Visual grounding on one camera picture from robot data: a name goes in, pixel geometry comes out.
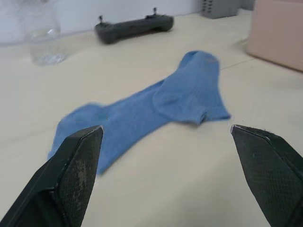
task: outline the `glass jar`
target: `glass jar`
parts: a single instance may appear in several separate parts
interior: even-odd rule
[[[32,60],[39,65],[52,65],[63,61],[66,52],[60,44],[60,24],[51,0],[15,1]]]

